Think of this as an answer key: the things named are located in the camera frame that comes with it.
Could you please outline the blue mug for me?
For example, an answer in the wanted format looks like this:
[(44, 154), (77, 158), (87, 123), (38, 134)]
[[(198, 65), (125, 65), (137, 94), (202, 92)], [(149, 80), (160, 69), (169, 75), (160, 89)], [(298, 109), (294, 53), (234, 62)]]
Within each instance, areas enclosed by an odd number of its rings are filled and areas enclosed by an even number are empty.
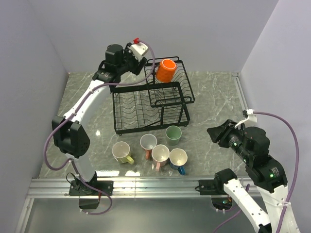
[(188, 161), (187, 153), (180, 148), (175, 148), (170, 152), (169, 155), (170, 167), (174, 170), (177, 170), (180, 175), (185, 175), (184, 166)]

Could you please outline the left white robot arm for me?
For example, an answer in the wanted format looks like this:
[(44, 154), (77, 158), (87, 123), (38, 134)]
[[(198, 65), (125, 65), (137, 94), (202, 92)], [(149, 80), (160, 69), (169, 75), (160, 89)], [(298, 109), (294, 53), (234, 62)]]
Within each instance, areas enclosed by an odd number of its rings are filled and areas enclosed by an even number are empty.
[(93, 195), (98, 189), (97, 174), (86, 154), (90, 139), (85, 131), (86, 126), (99, 107), (121, 82), (124, 73), (139, 75), (147, 62), (147, 52), (151, 47), (141, 40), (127, 43), (125, 47), (111, 44), (105, 51), (105, 59), (101, 61), (98, 70), (75, 105), (62, 116), (52, 120), (53, 142), (66, 155), (81, 180), (80, 189), (86, 195)]

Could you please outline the orange mug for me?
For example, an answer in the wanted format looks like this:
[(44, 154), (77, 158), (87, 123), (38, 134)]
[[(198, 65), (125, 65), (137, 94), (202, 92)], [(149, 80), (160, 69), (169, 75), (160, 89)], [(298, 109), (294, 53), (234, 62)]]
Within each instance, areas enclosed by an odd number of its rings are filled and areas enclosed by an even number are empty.
[(163, 59), (156, 72), (156, 78), (163, 83), (172, 81), (175, 71), (177, 69), (176, 63), (171, 59)]

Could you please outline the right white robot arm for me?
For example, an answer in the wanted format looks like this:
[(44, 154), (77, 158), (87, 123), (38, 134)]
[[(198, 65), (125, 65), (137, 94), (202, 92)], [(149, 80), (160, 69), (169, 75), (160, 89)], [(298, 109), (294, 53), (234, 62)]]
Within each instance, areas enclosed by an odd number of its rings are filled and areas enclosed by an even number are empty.
[(258, 206), (229, 168), (215, 173), (216, 192), (228, 194), (237, 203), (255, 232), (298, 233), (300, 230), (289, 202), (292, 189), (288, 187), (283, 166), (269, 154), (270, 140), (265, 130), (228, 119), (220, 126), (208, 128), (207, 133), (212, 142), (221, 148), (231, 148), (245, 163), (246, 172), (266, 210)]

